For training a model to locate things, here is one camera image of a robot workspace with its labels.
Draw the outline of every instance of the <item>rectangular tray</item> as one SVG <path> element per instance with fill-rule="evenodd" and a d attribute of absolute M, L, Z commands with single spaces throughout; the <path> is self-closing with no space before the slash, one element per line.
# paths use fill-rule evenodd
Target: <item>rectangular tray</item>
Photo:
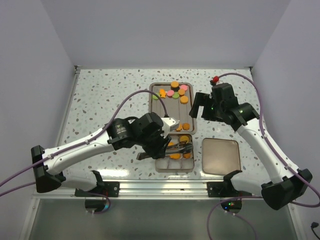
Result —
<path fill-rule="evenodd" d="M 176 120 L 180 120 L 180 124 L 188 123 L 190 124 L 189 130 L 181 130 L 179 132 L 172 131 L 172 133 L 177 134 L 194 134 L 196 132 L 196 119 L 189 116 L 189 112 L 191 110 L 192 104 L 194 103 L 194 91 L 193 87 L 190 83 L 187 82 L 179 82 L 180 85 L 187 85 L 188 90 L 185 95 L 189 98 L 187 104 L 180 103 L 180 99 L 173 99 L 172 97 L 166 96 L 165 98 L 161 98 L 165 104 L 168 115 L 170 117 L 175 118 Z M 150 91 L 158 94 L 160 89 L 164 89 L 166 92 L 171 89 L 170 82 L 155 82 L 150 85 Z M 149 112 L 154 112 L 158 114 L 160 117 L 165 115 L 165 111 L 161 102 L 159 100 L 154 100 L 152 95 L 149 96 Z"/>
<path fill-rule="evenodd" d="M 202 170 L 206 174 L 223 176 L 241 170 L 238 142 L 218 138 L 203 139 Z"/>
<path fill-rule="evenodd" d="M 178 133 L 171 133 L 169 134 L 171 142 L 177 144 L 179 142 L 179 137 L 181 134 Z M 192 144 L 192 136 L 190 134 L 183 134 L 188 136 L 190 141 L 189 143 Z M 190 173 L 195 167 L 195 159 L 194 159 L 194 151 L 191 152 L 190 158 L 184 158 L 181 154 L 180 159 L 172 159 L 170 157 L 159 158 L 156 159 L 154 162 L 155 170 L 158 173 Z"/>

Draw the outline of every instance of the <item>black cable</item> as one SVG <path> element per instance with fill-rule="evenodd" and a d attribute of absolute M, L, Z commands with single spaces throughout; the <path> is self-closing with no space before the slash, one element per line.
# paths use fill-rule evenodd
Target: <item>black cable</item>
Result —
<path fill-rule="evenodd" d="M 317 223 L 317 222 L 313 222 L 313 223 L 311 223 L 311 231 L 313 232 L 313 234 L 316 236 L 316 238 L 317 239 L 319 239 L 320 240 L 320 237 L 316 234 L 316 232 L 315 232 L 315 228 L 317 228 L 319 226 L 319 223 Z"/>

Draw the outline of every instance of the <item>gray floor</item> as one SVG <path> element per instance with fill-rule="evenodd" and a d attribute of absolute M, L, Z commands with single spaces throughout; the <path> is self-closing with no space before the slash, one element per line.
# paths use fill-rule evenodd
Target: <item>gray floor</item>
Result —
<path fill-rule="evenodd" d="M 101 215 L 86 214 L 83 199 L 40 202 L 32 240 L 206 240 L 206 220 L 217 200 L 113 200 Z M 269 208 L 262 200 L 245 200 L 240 215 L 250 221 L 259 240 L 297 239 L 289 210 Z M 213 212 L 215 240 L 253 240 L 241 219 Z"/>

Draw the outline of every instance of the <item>pink disc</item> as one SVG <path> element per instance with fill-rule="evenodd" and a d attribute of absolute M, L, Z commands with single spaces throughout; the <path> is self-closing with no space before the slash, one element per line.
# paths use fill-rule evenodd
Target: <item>pink disc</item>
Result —
<path fill-rule="evenodd" d="M 175 91 L 173 91 L 173 90 L 169 90 L 169 91 L 166 93 L 166 95 L 167 95 L 168 97 L 172 97 L 174 94 L 175 94 Z"/>
<path fill-rule="evenodd" d="M 188 90 L 188 86 L 183 84 L 183 85 L 180 86 L 180 89 L 183 89 L 183 90 L 187 91 Z"/>

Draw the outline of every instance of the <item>red ball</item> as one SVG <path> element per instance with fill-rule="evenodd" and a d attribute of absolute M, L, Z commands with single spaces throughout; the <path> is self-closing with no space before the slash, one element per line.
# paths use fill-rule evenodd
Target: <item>red ball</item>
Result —
<path fill-rule="evenodd" d="M 212 81 L 216 84 L 217 82 L 219 82 L 219 77 L 218 76 L 214 76 Z"/>

